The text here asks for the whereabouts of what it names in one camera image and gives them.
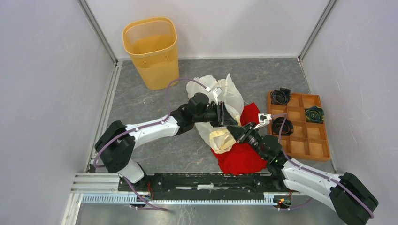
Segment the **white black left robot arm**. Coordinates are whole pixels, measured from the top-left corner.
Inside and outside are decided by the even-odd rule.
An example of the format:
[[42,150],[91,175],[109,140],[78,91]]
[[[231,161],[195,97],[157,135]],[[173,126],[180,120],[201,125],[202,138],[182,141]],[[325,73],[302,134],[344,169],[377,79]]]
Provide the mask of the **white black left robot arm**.
[[147,186],[147,177],[143,168],[131,159],[133,150],[157,139],[183,134],[202,122],[215,128],[238,125],[238,119],[223,101],[210,101],[204,93],[196,93],[186,104],[159,119],[134,125],[124,125],[119,120],[112,122],[94,145],[97,156],[93,165],[99,168],[101,160],[109,173],[119,174],[136,191],[142,191]]

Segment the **translucent white trash bag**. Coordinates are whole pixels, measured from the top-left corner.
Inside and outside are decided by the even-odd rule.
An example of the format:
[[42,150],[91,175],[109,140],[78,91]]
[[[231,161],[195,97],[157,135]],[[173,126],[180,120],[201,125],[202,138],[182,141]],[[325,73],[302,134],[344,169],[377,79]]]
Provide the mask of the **translucent white trash bag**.
[[186,90],[189,98],[197,95],[208,101],[195,124],[201,138],[216,154],[230,151],[236,141],[227,127],[241,126],[244,107],[243,97],[230,73],[220,80],[211,75],[196,77],[187,83]]

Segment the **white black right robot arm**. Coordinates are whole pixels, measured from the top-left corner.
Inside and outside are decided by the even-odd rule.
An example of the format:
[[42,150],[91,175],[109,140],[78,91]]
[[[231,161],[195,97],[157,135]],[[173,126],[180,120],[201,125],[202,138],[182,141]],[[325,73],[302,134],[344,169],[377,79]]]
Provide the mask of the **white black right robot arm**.
[[289,157],[274,135],[261,136],[254,123],[230,126],[237,143],[247,143],[264,160],[276,191],[297,191],[330,207],[348,225],[364,225],[373,219],[379,202],[357,176],[329,173]]

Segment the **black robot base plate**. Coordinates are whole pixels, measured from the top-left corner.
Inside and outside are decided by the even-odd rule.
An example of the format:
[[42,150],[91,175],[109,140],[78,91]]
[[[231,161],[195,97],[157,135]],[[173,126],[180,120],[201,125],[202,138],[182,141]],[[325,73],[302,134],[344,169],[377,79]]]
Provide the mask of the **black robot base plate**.
[[133,187],[152,200],[262,200],[265,193],[290,193],[267,173],[148,173]]

